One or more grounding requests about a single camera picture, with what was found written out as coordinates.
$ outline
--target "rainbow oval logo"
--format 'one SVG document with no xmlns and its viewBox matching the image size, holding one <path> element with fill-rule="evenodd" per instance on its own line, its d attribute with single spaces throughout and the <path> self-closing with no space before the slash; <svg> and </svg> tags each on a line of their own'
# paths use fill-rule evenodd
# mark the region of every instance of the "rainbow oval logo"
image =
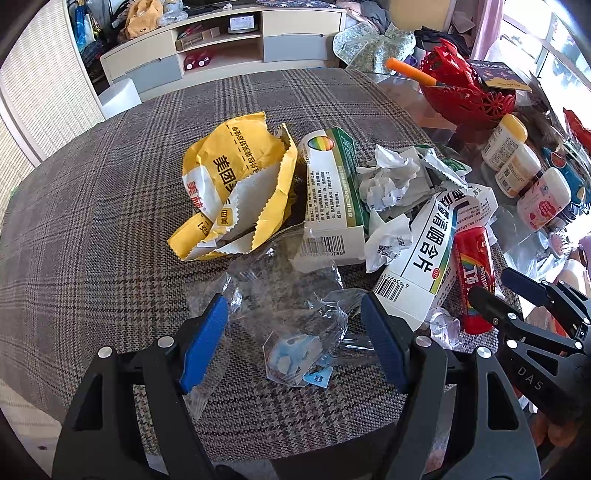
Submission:
<svg viewBox="0 0 591 480">
<path fill-rule="evenodd" d="M 335 142 L 329 137 L 314 137 L 308 140 L 308 146 L 314 150 L 326 152 L 335 147 Z"/>
</svg>

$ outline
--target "tv cabinet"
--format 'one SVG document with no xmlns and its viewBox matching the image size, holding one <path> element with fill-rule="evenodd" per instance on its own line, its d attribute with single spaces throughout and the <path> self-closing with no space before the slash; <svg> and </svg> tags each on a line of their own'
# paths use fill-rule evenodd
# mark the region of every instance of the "tv cabinet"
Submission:
<svg viewBox="0 0 591 480">
<path fill-rule="evenodd" d="M 227 32 L 229 17 L 254 15 L 259 30 Z M 268 8 L 244 5 L 190 17 L 157 28 L 109 50 L 101 58 L 109 84 L 130 78 L 142 101 L 199 83 L 270 70 L 336 67 L 332 49 L 336 33 L 345 28 L 346 11 L 324 8 Z M 175 41 L 187 27 L 220 27 L 221 35 L 178 51 Z M 184 59 L 207 48 L 205 67 L 185 71 Z"/>
</svg>

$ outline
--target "cabinet drawer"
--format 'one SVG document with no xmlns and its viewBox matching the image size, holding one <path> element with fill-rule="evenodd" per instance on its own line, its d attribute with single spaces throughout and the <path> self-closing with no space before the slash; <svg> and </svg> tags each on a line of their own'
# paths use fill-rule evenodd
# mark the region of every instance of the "cabinet drawer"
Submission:
<svg viewBox="0 0 591 480">
<path fill-rule="evenodd" d="M 113 80 L 116 83 L 123 79 L 132 79 L 138 93 L 145 92 L 161 85 L 180 80 L 183 72 L 178 64 L 176 55 L 165 59 L 153 60 L 141 67 L 137 67 Z"/>
<path fill-rule="evenodd" d="M 264 37 L 263 61 L 334 60 L 333 39 L 319 34 Z"/>
<path fill-rule="evenodd" d="M 133 43 L 120 51 L 107 56 L 103 63 L 106 65 L 111 78 L 130 72 L 146 63 L 156 59 L 164 59 L 176 55 L 177 50 L 174 47 L 173 30 L 158 33 L 148 38 L 141 38 L 137 43 Z"/>
<path fill-rule="evenodd" d="M 306 33 L 335 35 L 340 28 L 340 17 L 339 10 L 265 10 L 262 12 L 262 34 L 264 37 Z"/>
</svg>

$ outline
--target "window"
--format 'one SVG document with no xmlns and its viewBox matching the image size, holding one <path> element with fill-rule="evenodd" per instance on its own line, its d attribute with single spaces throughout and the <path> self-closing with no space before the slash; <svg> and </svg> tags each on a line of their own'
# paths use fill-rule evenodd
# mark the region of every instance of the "window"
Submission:
<svg viewBox="0 0 591 480">
<path fill-rule="evenodd" d="M 505 0 L 501 46 L 521 70 L 538 77 L 552 109 L 562 108 L 591 127 L 591 69 L 566 27 L 544 0 Z"/>
</svg>

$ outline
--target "white stool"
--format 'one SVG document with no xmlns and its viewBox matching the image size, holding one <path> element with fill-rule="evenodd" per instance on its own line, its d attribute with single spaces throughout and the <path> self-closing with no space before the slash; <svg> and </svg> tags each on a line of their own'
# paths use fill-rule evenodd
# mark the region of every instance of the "white stool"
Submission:
<svg viewBox="0 0 591 480">
<path fill-rule="evenodd" d="M 132 79 L 124 79 L 111 85 L 99 95 L 99 101 L 105 119 L 142 103 Z"/>
</svg>

